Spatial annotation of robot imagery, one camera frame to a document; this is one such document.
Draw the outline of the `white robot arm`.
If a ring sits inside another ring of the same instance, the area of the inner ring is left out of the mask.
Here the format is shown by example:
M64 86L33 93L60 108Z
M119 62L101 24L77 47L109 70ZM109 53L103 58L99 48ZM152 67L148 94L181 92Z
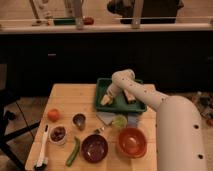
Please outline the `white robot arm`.
M114 72L107 95L127 90L156 112L157 171L208 171L197 107L187 98L148 90L131 69Z

